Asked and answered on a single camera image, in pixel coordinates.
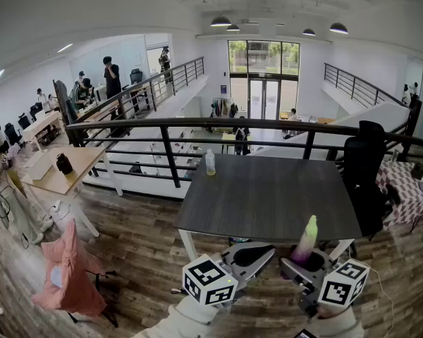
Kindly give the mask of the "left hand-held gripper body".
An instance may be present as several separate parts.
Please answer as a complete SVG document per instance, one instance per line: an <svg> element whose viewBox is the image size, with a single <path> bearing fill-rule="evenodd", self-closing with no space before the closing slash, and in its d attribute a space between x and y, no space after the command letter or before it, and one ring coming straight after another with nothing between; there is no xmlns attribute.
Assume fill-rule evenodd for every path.
<svg viewBox="0 0 423 338"><path fill-rule="evenodd" d="M182 274L183 290L201 306L235 300L239 281L207 254L185 265Z"/></svg>

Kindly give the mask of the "purple green toy eggplant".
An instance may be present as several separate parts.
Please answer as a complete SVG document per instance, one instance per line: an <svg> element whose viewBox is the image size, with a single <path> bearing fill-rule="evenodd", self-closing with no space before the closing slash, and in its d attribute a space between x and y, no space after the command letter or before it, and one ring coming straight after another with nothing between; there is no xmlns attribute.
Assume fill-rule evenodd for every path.
<svg viewBox="0 0 423 338"><path fill-rule="evenodd" d="M312 255L314 245L317 240L318 227L317 217L312 215L307 223L305 230L300 238L299 243L294 248L290 255L290 260L297 265L303 266L309 260Z"/></svg>

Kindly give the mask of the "person's left forearm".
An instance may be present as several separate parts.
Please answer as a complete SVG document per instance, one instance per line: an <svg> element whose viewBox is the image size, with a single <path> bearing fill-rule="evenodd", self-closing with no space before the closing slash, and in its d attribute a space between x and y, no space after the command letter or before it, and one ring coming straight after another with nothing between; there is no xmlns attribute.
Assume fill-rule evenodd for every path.
<svg viewBox="0 0 423 338"><path fill-rule="evenodd" d="M221 311L216 306L202 306L191 296L168 308L168 316L131 338L206 338L211 323Z"/></svg>

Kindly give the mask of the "dark grey table top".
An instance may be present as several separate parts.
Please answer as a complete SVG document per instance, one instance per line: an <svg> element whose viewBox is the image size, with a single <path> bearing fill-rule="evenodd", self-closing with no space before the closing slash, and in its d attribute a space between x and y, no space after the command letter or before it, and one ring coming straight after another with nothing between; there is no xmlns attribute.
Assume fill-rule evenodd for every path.
<svg viewBox="0 0 423 338"><path fill-rule="evenodd" d="M341 174L332 161L218 154L216 173L197 168L176 221L190 260L192 234L298 242L311 215L320 241L337 240L338 258L362 237Z"/></svg>

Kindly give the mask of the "clear plastic bottle yellow liquid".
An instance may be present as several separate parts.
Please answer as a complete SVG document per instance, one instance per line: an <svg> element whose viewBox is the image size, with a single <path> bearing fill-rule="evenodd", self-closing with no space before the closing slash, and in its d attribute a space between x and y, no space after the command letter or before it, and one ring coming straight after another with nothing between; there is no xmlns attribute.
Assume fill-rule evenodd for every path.
<svg viewBox="0 0 423 338"><path fill-rule="evenodd" d="M208 176L214 176L216 174L216 162L215 155L211 149L208 149L205 154L205 163Z"/></svg>

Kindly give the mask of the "black office chair with headrest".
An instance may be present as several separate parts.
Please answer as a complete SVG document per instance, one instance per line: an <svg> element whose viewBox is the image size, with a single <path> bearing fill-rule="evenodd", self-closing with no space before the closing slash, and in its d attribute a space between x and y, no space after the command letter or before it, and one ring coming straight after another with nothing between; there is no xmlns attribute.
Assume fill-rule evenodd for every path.
<svg viewBox="0 0 423 338"><path fill-rule="evenodd" d="M368 120L359 122L358 133L346 139L343 157L343 182L357 216L361 233L372 239L383 229L383 220L400 203L398 191L376 183L386 153L383 127Z"/></svg>

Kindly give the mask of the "black metal balcony railing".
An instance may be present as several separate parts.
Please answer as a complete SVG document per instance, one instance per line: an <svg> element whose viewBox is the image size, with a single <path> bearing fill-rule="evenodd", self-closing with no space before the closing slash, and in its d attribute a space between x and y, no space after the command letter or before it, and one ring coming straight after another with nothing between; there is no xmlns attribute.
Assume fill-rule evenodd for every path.
<svg viewBox="0 0 423 338"><path fill-rule="evenodd" d="M234 127L266 130L294 130L306 136L303 143L295 143L292 139L282 139L279 142L256 140L252 137L242 139L238 143L242 146L257 145L262 148L265 147L283 147L302 150L302 158L310 158L312 151L315 149L326 150L328 152L328 160L335 164L342 164L342 158L337 156L339 151L344 150L343 145L336 144L318 144L315 142L318 134L336 135L339 137L356 137L362 134L362 130L356 127L347 127L332 124L319 123L302 123L302 122L288 122L275 120L260 120L260 119L235 119L235 118L157 118L148 120L110 120L86 123L82 119L77 119L73 124L67 126L67 130L73 136L74 145L77 147L86 147L90 142L93 142L97 147L104 147L106 153L110 154L130 154L132 156L157 156L165 157L167 162L159 165L158 163L141 163L129 161L112 161L112 165L123 166L124 169L118 169L119 175L134 176L134 177L151 177L150 174L142 171L136 171L136 167L140 168L161 168L166 170L166 173L155 173L152 175L154 179L171 180L175 187L180 187L181 182L187 182L188 177L181 175L179 172L187 172L194 170L194 167L189 165L177 164L177 158L201 158L200 153L181 153L174 152L172 148L173 143L186 144L195 143L195 138L180 138L170 135L169 128L214 128L223 127L231 129ZM127 151L122 149L115 149L115 145L121 142L135 142L135 143L157 143L161 142L164 145L163 151Z"/></svg>

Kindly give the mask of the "pink cloth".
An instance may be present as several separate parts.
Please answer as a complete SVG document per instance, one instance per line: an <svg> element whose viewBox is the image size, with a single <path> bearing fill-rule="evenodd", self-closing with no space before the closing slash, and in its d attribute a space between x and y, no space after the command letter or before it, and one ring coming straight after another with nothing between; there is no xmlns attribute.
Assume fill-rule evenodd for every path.
<svg viewBox="0 0 423 338"><path fill-rule="evenodd" d="M69 221L60 238L42 243L41 248L47 263L44 288L31 301L47 310L101 315L106 303L88 274L104 275L105 270L78 238L75 220Z"/></svg>

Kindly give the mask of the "clothes rack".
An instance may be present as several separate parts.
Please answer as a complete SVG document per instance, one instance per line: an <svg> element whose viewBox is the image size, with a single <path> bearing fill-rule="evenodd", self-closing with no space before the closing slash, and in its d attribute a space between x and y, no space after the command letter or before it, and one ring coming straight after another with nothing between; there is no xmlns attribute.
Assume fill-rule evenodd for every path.
<svg viewBox="0 0 423 338"><path fill-rule="evenodd" d="M235 118L238 115L238 105L232 98L214 98L211 104L211 118Z"/></svg>

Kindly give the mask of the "glass entrance door with windows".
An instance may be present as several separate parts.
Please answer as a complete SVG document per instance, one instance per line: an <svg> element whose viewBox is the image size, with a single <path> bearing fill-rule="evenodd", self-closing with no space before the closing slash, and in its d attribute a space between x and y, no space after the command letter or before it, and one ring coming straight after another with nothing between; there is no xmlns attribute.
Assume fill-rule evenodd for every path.
<svg viewBox="0 0 423 338"><path fill-rule="evenodd" d="M279 120L296 109L300 45L229 40L230 97L248 118Z"/></svg>

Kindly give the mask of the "dark brown jar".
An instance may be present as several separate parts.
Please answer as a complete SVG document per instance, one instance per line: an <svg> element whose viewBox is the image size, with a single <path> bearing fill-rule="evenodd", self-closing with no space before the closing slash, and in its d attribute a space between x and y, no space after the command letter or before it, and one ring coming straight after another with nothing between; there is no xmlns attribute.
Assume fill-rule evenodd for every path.
<svg viewBox="0 0 423 338"><path fill-rule="evenodd" d="M56 166L64 175L69 175L73 172L73 167L68 157L64 153L60 153L56 157Z"/></svg>

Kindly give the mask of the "white box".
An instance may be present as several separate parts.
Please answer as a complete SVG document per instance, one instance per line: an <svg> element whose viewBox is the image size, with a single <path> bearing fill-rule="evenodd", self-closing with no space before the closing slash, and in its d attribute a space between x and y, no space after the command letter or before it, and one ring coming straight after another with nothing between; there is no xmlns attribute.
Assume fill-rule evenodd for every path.
<svg viewBox="0 0 423 338"><path fill-rule="evenodd" d="M53 167L48 150L37 151L24 165L31 180L41 180Z"/></svg>

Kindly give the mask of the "long light wooden desk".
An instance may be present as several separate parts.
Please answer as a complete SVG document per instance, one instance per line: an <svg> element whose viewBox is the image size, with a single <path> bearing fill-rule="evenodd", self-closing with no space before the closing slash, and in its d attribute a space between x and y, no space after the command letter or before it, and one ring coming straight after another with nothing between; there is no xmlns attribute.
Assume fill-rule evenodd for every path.
<svg viewBox="0 0 423 338"><path fill-rule="evenodd" d="M52 125L53 123L57 127L61 127L60 122L62 121L61 113L59 111L52 111L48 114L44 114L42 117L38 118L35 122L30 124L22 132L22 136L25 142L33 142L36 144L39 151L42 150L39 145L37 135L42 132L47 126Z"/></svg>

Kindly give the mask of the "dark brown panel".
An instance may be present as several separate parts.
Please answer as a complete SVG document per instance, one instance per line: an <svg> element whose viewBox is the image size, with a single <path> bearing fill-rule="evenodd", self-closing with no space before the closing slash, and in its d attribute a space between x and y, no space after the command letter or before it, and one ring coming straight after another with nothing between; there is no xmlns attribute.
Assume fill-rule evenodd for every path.
<svg viewBox="0 0 423 338"><path fill-rule="evenodd" d="M75 112L71 99L69 98L65 84L60 80L53 80L53 84L64 125L68 126L78 119L77 113Z"/></svg>

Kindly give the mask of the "black folding chair frame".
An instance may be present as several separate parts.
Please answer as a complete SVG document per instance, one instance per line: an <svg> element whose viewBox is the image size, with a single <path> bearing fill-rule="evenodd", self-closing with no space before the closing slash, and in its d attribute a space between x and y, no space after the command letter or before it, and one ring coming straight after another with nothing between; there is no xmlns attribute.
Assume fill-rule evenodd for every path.
<svg viewBox="0 0 423 338"><path fill-rule="evenodd" d="M94 285L95 285L96 290L99 291L100 277L105 277L106 279L109 279L110 276L117 276L117 272L115 270L106 271L103 275L95 274L94 276L95 276ZM71 318L71 320L73 321L74 324L78 323L78 319L76 319L71 313L68 313L68 316ZM117 322L116 318L108 311L107 308L105 308L102 311L101 316L106 318L115 328L118 328L118 322Z"/></svg>

